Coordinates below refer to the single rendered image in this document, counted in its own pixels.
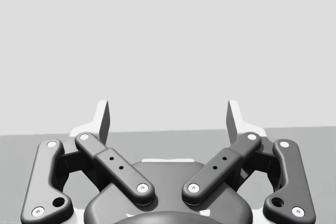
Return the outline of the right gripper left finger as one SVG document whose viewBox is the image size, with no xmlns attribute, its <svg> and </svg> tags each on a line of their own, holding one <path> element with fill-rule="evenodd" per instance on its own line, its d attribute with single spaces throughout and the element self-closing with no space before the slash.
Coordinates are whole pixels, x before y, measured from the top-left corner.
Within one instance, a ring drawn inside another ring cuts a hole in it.
<svg viewBox="0 0 336 224">
<path fill-rule="evenodd" d="M 109 128 L 109 103 L 101 100 L 92 121 L 71 130 L 65 142 L 54 139 L 38 145 L 20 214 L 22 223 L 66 223 L 75 216 L 64 186 L 69 174 L 80 170 L 99 190 L 113 184 L 136 205 L 155 199 L 153 184 L 106 146 Z"/>
</svg>

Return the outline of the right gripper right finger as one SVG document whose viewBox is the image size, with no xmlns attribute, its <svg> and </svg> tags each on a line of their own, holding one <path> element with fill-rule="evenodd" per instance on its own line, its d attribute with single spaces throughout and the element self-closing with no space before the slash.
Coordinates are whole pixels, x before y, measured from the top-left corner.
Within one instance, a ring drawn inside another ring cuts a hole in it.
<svg viewBox="0 0 336 224">
<path fill-rule="evenodd" d="M 238 190 L 257 170 L 267 174 L 273 187 L 262 213 L 269 222 L 315 223 L 316 211 L 299 145 L 288 139 L 270 141 L 263 128 L 244 121 L 235 100 L 228 102 L 226 126 L 230 146 L 185 182 L 183 201 L 200 205 L 223 183 Z"/>
</svg>

